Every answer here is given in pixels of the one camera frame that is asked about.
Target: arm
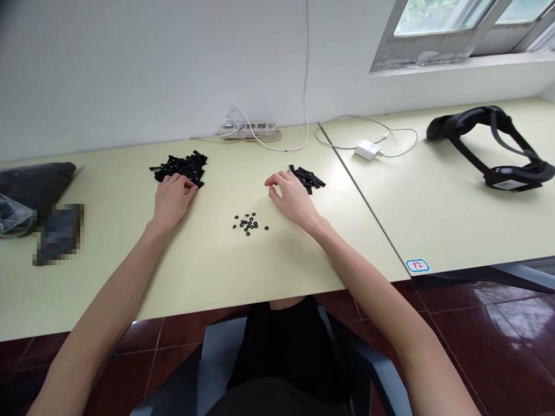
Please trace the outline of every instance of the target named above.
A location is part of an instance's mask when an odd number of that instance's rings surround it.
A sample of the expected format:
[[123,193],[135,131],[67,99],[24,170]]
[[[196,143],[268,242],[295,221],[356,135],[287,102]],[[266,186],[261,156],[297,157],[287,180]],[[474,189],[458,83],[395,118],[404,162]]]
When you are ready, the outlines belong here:
[[[299,180],[291,172],[281,171],[268,178],[265,185],[277,208],[322,247],[349,292],[395,348],[414,413],[479,415],[434,331],[382,274],[318,214]],[[279,186],[282,197],[274,185]]]
[[158,185],[153,219],[69,334],[28,415],[83,413],[102,365],[137,315],[169,231],[197,189],[179,174],[166,176]]

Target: right hand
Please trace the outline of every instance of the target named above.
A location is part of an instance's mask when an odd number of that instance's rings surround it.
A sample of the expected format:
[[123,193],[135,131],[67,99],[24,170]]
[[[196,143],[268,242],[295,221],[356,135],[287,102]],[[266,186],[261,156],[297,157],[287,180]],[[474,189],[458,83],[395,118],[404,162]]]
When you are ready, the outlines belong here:
[[[311,232],[321,223],[322,216],[316,211],[306,188],[293,172],[280,170],[266,179],[264,185],[269,187],[268,195],[277,209],[302,229]],[[282,197],[278,195],[274,185],[279,186]]]
[[163,233],[171,231],[185,215],[197,190],[198,186],[184,175],[174,173],[172,176],[165,176],[154,197],[154,217],[151,224],[155,229]]

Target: pile of black strips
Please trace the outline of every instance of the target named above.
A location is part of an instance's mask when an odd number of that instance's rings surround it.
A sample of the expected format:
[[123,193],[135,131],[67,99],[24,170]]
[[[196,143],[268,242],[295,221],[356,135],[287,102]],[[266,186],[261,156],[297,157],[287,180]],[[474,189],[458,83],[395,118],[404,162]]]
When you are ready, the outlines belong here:
[[325,183],[318,179],[314,173],[309,172],[308,170],[301,167],[295,170],[295,166],[293,165],[289,165],[289,170],[293,172],[299,181],[301,181],[309,195],[312,195],[312,187],[315,187],[316,189],[325,187]]
[[[250,236],[250,232],[252,230],[255,230],[258,228],[258,221],[254,220],[255,216],[256,216],[256,213],[252,213],[252,216],[251,214],[245,214],[246,219],[241,220],[241,223],[239,224],[239,227],[243,228],[243,231],[245,232],[245,235],[247,237]],[[265,226],[264,229],[267,231],[270,229],[270,227]]]
[[204,185],[204,182],[201,181],[201,177],[204,174],[202,167],[206,165],[207,160],[207,156],[194,150],[193,154],[186,156],[185,159],[170,155],[168,156],[168,163],[149,169],[151,172],[154,172],[154,178],[158,182],[162,182],[165,176],[172,176],[174,173],[178,173],[187,176],[191,182],[201,188]]

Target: window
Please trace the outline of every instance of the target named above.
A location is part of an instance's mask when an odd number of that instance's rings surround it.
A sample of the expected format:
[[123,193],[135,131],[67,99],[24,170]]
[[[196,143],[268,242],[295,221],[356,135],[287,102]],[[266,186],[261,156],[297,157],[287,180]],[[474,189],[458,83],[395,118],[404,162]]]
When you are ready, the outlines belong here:
[[554,22],[555,0],[397,0],[372,68],[549,47]]

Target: sticker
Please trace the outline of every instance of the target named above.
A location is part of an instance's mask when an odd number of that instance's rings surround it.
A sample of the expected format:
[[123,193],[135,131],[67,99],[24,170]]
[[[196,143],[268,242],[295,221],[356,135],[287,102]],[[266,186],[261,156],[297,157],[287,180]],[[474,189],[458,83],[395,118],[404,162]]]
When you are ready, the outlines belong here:
[[528,185],[528,184],[518,182],[518,181],[512,180],[512,179],[509,179],[509,180],[504,181],[504,182],[499,182],[497,184],[493,184],[493,186],[495,186],[495,188],[505,189],[507,191],[509,191],[511,189],[515,189],[515,188],[520,188],[521,186],[524,186],[524,185]]
[[426,260],[424,259],[407,260],[406,266],[413,273],[430,271],[430,266],[428,266],[428,263],[426,263]]

